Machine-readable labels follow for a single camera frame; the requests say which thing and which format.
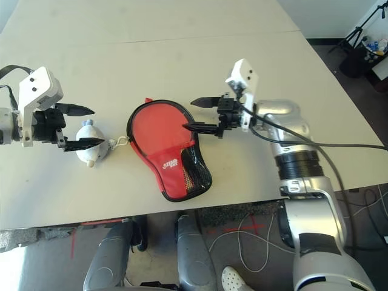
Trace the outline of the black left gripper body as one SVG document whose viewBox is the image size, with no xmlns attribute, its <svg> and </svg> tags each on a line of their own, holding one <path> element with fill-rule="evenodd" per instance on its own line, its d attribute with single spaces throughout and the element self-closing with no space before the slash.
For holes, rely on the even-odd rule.
<svg viewBox="0 0 388 291">
<path fill-rule="evenodd" d="M 49 108 L 33 113 L 33 141 L 56 144 L 65 152 L 67 142 L 62 132 L 65 127 L 64 115 L 59 109 Z"/>
</svg>

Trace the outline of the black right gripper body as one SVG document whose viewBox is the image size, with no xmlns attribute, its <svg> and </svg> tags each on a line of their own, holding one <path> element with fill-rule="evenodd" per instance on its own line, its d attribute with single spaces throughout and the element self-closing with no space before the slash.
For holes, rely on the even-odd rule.
<svg viewBox="0 0 388 291">
<path fill-rule="evenodd" d="M 229 96 L 223 94 L 218 101 L 218 138 L 223 138 L 224 131 L 241 127 L 241 111 L 237 102 Z"/>
</svg>

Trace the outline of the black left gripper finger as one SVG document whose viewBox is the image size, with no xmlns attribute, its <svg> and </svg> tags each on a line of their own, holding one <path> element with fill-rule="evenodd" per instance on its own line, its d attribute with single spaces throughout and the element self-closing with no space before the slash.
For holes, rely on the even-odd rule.
<svg viewBox="0 0 388 291">
<path fill-rule="evenodd" d="M 79 150 L 87 150 L 100 145 L 104 141 L 104 139 L 100 138 L 80 138 L 77 141 L 66 141 L 63 151 L 73 152 Z"/>
<path fill-rule="evenodd" d="M 67 116 L 87 116 L 95 113 L 92 109 L 76 104 L 56 103 L 56 109 Z"/>
</svg>

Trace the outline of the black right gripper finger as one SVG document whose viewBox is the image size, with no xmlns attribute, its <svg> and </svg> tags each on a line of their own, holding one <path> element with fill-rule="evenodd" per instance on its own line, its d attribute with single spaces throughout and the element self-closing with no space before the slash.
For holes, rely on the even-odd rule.
<svg viewBox="0 0 388 291">
<path fill-rule="evenodd" d="M 185 129 L 197 133 L 220 137 L 221 131 L 216 124 L 206 124 L 204 122 L 189 122 L 182 125 Z"/>
<path fill-rule="evenodd" d="M 213 108 L 219 104 L 220 97 L 201 97 L 193 100 L 190 104 L 200 108 Z"/>
</svg>

